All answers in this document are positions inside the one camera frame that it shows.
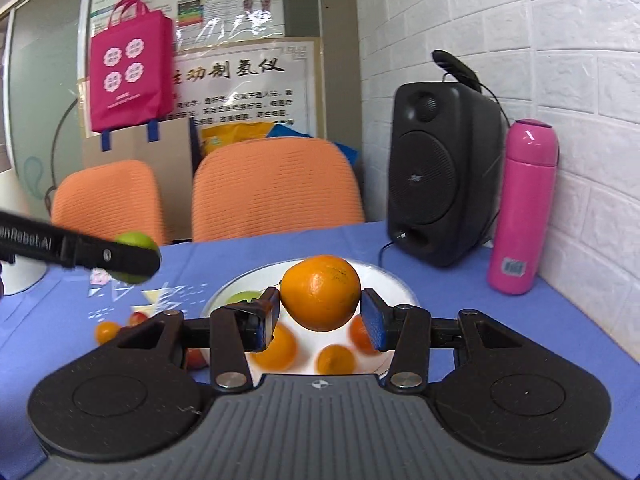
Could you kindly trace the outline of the big orange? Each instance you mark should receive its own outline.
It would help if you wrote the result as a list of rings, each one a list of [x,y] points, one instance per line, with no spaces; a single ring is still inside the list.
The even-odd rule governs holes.
[[[345,325],[360,301],[354,267],[337,256],[314,256],[291,266],[280,281],[283,307],[307,330],[332,332]]]

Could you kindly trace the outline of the large green fruit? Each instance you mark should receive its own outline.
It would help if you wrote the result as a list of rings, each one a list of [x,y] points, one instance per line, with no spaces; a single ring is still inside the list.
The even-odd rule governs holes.
[[[115,240],[125,245],[122,261],[117,270],[111,270],[114,280],[129,285],[139,285],[149,281],[160,270],[160,248],[152,237],[141,232],[127,232]]]

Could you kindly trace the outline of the white cylinder container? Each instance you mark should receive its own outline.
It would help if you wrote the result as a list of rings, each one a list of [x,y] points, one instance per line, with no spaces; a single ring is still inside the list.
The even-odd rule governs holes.
[[[1,281],[3,295],[12,296],[31,288],[47,273],[45,263],[16,257],[14,263],[2,262]]]

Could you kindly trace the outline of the green fruit in plate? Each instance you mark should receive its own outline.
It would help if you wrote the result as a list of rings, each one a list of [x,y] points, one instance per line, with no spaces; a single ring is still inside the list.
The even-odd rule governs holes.
[[[224,304],[238,304],[239,302],[252,302],[259,299],[262,292],[259,290],[246,290],[245,292],[236,292],[235,294],[224,300]]]

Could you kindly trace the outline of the small kumquat in plate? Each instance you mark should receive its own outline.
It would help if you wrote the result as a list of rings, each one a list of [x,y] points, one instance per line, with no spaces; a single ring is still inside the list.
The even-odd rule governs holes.
[[[316,370],[320,375],[350,375],[356,368],[356,356],[341,344],[323,348],[316,359]]]

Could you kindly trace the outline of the blue patterned tablecloth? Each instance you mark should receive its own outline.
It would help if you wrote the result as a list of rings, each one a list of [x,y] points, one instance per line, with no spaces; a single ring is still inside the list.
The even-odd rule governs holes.
[[[612,339],[544,282],[523,296],[506,296],[486,281],[489,254],[477,250],[457,266],[435,269],[387,243],[384,226],[363,223],[333,230],[242,240],[166,246],[151,281],[171,302],[199,315],[213,294],[237,276],[266,264],[332,254],[382,264],[404,281],[418,303],[438,318],[480,310],[549,350],[571,360],[605,384],[612,417],[600,442],[602,460],[628,478],[639,473],[639,367]],[[104,318],[125,322],[144,304],[141,288],[90,292],[87,271],[52,268],[27,292],[1,301],[1,474],[19,479],[43,459],[26,418],[35,384],[96,345]]]

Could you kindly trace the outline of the left orange chair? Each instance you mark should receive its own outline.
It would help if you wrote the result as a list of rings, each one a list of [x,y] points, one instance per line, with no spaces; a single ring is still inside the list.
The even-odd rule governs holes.
[[[160,188],[151,167],[140,160],[70,174],[54,193],[51,221],[106,240],[141,232],[158,246],[168,243]]]

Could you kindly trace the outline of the orange chair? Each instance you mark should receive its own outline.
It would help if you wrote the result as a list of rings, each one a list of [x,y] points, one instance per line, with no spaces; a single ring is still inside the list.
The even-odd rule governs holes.
[[[233,240],[364,221],[344,154],[315,138],[244,141],[208,154],[194,177],[192,240]]]
[[[51,221],[106,240],[141,232],[158,246],[168,243],[160,188],[151,167],[140,160],[70,174],[54,193]]]

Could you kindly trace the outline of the red yellow peach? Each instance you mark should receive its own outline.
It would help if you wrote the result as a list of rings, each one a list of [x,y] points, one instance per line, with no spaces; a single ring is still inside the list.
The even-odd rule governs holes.
[[[130,315],[128,320],[128,326],[134,327],[144,323],[149,317],[144,312],[134,312]]]

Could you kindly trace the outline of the right orange chair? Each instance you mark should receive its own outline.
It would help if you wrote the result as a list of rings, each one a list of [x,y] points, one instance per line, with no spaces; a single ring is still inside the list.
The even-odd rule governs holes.
[[[208,154],[194,177],[192,240],[233,240],[364,221],[344,154],[315,138],[244,141]]]

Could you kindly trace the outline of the pink thermos bottle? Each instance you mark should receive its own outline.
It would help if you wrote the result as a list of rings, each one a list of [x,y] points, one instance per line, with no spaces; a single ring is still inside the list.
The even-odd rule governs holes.
[[[554,129],[520,119],[506,135],[500,211],[489,270],[489,285],[523,295],[534,284],[553,203],[559,142]]]

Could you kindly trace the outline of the black speaker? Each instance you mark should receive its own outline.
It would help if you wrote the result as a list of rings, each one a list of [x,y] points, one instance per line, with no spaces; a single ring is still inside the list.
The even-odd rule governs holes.
[[[504,125],[498,103],[457,82],[412,82],[394,97],[387,233],[446,268],[480,244],[497,198]]]

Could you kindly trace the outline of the yellow plastic bag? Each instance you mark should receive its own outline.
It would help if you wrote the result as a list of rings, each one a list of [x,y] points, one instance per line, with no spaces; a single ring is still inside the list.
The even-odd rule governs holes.
[[[263,139],[273,128],[273,122],[228,122],[203,128],[201,151],[207,156],[224,146],[248,140]]]

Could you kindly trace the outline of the framed chinese poster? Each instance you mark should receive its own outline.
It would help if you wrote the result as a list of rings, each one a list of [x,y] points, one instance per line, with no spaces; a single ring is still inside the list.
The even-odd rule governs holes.
[[[200,128],[275,122],[323,138],[326,108],[318,38],[274,38],[199,48],[175,57],[172,118]]]

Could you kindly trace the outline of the black microphone on speaker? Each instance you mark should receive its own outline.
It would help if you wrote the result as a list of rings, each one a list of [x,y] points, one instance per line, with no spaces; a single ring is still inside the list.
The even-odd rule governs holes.
[[[464,84],[468,88],[480,93],[482,85],[474,70],[465,65],[448,51],[436,49],[432,51],[433,62],[445,73],[454,77],[457,82]]]

